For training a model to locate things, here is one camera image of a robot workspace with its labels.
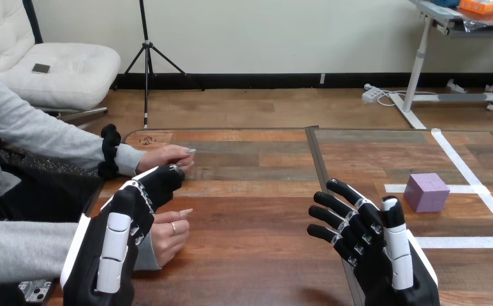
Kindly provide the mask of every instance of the orange object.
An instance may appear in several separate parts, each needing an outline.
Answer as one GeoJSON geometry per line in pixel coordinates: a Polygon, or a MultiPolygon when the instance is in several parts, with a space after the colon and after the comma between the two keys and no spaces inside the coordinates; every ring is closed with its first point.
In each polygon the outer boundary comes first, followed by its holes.
{"type": "Polygon", "coordinates": [[[493,14],[493,0],[460,0],[459,8],[477,14],[493,14]]]}

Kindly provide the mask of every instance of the hair tie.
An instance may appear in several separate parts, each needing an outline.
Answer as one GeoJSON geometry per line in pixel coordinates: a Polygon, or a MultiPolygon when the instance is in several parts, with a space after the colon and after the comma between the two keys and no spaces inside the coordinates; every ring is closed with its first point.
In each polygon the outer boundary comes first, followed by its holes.
{"type": "Polygon", "coordinates": [[[101,151],[104,161],[98,163],[98,175],[104,180],[112,179],[117,175],[119,167],[115,163],[117,157],[117,146],[121,144],[121,135],[117,132],[114,124],[108,124],[101,129],[101,151]]]}

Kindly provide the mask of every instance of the purple cube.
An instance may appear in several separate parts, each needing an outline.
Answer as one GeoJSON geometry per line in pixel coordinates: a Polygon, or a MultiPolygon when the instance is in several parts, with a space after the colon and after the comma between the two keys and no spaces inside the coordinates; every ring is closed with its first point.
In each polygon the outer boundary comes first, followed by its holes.
{"type": "Polygon", "coordinates": [[[440,212],[449,196],[449,187],[435,173],[409,176],[404,198],[414,212],[440,212]]]}

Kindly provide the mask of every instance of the power strip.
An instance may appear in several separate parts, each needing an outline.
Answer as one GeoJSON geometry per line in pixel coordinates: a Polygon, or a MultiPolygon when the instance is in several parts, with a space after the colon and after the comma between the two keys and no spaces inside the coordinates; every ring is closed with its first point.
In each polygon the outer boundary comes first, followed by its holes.
{"type": "Polygon", "coordinates": [[[370,87],[368,91],[363,93],[363,101],[366,103],[374,103],[378,101],[378,98],[383,96],[383,91],[377,87],[370,87]]]}

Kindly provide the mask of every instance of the white chair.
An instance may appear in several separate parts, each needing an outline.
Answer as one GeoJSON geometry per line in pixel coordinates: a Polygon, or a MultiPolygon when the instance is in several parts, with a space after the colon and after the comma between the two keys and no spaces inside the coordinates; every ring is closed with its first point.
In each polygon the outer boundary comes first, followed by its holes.
{"type": "Polygon", "coordinates": [[[69,119],[107,112],[92,108],[107,95],[120,63],[119,54],[104,46],[35,44],[23,1],[0,0],[0,80],[34,107],[83,111],[69,119]],[[33,73],[36,63],[49,65],[49,73],[33,73]]]}

